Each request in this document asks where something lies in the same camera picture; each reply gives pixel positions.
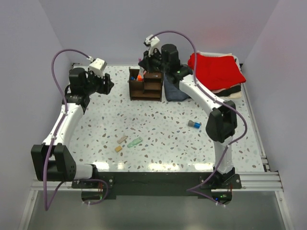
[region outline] stack of folded cloth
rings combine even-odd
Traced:
[[[192,54],[188,61],[192,69],[194,58]],[[240,98],[241,84],[246,82],[233,56],[206,57],[197,54],[196,77],[216,96],[227,99]]]

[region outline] glass panel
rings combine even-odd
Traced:
[[[275,192],[233,192],[223,208],[197,197],[118,196],[88,207],[59,191],[48,212],[40,191],[29,230],[284,230]]]

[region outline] white wall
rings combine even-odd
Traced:
[[[307,226],[307,1],[280,0],[243,70],[270,166],[297,230]]]
[[[62,49],[37,0],[0,7],[0,229],[18,228],[34,178],[30,150],[48,134],[60,110],[50,65]],[[70,62],[56,62],[62,86]]]
[[[135,63],[150,34],[178,30],[198,50],[248,56],[278,0],[40,0],[64,48],[79,48],[108,63]],[[178,35],[182,61],[192,53]]]

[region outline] small tan block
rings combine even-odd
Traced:
[[[117,143],[120,144],[123,142],[125,139],[127,139],[128,136],[123,136],[121,139],[117,140]]]
[[[115,148],[115,151],[116,152],[119,152],[119,151],[121,151],[123,148],[121,147],[121,146],[117,146],[116,148]]]

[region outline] red cloth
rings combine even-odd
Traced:
[[[188,66],[194,69],[194,54],[190,56]],[[233,56],[206,57],[197,54],[196,77],[209,90],[228,89],[246,82]]]

